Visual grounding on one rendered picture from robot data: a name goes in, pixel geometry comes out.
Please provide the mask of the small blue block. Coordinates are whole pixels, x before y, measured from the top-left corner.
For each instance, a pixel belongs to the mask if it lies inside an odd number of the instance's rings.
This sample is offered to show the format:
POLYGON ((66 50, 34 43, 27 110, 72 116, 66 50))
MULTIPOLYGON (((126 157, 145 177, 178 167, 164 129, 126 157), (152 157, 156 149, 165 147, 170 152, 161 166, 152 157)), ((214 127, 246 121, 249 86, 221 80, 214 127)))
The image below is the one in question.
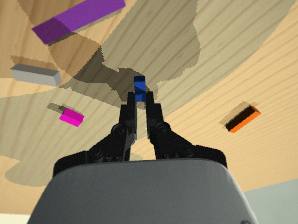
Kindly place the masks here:
POLYGON ((146 91, 135 91, 136 102, 146 102, 146 91))
POLYGON ((145 76, 134 76, 135 91, 146 91, 145 76))

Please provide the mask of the orange rod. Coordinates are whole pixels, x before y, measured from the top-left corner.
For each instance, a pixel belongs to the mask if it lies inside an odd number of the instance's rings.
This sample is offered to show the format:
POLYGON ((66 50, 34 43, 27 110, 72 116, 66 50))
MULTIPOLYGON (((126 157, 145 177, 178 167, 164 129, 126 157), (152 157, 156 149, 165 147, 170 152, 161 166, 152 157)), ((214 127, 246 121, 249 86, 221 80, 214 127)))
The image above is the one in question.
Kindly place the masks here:
POLYGON ((255 107, 249 106, 225 127, 227 128, 228 132, 235 133, 259 115, 260 112, 255 107))

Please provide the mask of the purple rod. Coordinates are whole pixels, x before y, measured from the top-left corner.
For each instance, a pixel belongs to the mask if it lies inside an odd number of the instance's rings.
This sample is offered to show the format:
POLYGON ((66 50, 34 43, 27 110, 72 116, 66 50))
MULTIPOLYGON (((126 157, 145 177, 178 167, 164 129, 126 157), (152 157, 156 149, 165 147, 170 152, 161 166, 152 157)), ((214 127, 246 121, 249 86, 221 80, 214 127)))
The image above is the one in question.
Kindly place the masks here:
POLYGON ((85 0, 32 30, 48 44, 125 6, 124 0, 85 0))

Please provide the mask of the magenta rectangular block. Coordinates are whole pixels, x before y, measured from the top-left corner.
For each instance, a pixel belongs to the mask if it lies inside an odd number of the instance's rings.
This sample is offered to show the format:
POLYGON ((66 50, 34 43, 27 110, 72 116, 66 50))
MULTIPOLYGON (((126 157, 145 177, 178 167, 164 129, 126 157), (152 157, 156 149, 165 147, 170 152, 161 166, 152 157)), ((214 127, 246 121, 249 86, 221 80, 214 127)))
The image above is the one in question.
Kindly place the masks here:
POLYGON ((59 119, 65 121, 67 123, 70 123, 74 126, 79 126, 82 123, 83 118, 84 118, 83 115, 81 115, 69 108, 66 108, 59 119))

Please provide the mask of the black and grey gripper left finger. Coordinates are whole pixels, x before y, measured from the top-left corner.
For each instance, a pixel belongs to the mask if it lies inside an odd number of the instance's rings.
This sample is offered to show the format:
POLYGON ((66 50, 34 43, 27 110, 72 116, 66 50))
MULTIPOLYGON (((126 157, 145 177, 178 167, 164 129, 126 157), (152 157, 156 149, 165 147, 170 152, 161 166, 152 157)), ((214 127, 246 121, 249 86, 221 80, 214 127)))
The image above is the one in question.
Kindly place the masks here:
POLYGON ((135 140, 137 140, 137 104, 135 93, 128 92, 127 104, 121 105, 119 122, 112 127, 111 133, 88 151, 60 158, 54 165, 53 177, 77 165, 130 161, 131 146, 135 140))

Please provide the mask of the grey rectangular rod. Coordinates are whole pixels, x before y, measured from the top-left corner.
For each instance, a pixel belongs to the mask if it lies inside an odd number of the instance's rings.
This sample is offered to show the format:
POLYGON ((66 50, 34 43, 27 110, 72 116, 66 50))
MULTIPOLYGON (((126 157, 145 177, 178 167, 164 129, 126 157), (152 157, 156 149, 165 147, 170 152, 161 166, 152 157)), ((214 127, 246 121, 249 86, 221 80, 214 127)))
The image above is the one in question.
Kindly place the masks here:
POLYGON ((17 64, 10 68, 16 81, 35 83, 57 87, 61 80, 60 72, 57 70, 17 64))

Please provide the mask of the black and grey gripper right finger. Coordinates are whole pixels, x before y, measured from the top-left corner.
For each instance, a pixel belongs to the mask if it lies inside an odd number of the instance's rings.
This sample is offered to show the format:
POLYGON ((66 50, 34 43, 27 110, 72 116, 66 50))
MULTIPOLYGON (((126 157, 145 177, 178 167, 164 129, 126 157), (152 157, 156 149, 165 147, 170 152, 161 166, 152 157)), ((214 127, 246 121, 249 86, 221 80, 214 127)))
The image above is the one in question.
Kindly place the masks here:
POLYGON ((222 151, 193 145, 171 130, 170 125, 163 119, 161 104, 154 103, 153 91, 146 93, 146 120, 147 137, 154 145, 156 159, 203 158, 216 161, 227 168, 226 157, 222 151))

